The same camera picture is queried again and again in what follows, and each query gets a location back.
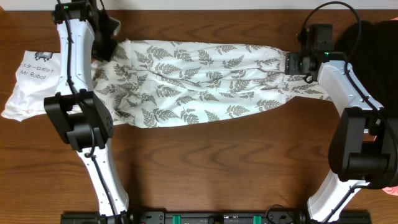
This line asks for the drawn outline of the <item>white fern print dress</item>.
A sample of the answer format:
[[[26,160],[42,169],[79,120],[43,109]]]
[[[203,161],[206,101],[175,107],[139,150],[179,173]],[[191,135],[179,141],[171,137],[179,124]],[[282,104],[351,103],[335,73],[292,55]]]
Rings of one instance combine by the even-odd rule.
[[[95,60],[96,95],[114,124],[185,126],[280,107],[296,96],[327,100],[317,83],[284,72],[286,52],[251,44],[126,40]]]

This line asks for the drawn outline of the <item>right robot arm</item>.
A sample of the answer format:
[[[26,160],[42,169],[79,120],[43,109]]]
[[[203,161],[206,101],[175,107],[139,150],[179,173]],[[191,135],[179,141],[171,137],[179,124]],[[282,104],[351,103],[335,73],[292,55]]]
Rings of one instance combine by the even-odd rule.
[[[307,201],[311,221],[338,223],[361,189],[397,185],[397,118],[386,116],[384,106],[363,87],[341,52],[288,53],[285,74],[317,82],[340,115],[328,150],[330,171]]]

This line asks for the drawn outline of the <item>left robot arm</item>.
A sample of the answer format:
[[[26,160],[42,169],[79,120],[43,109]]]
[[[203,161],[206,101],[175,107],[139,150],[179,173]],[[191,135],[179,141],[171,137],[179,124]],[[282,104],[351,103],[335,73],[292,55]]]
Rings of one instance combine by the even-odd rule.
[[[83,161],[98,198],[97,212],[65,212],[61,223],[132,223],[129,197],[111,152],[114,134],[109,109],[96,95],[91,60],[110,61],[121,23],[102,1],[58,2],[52,13],[60,46],[60,80],[44,109],[65,144]]]

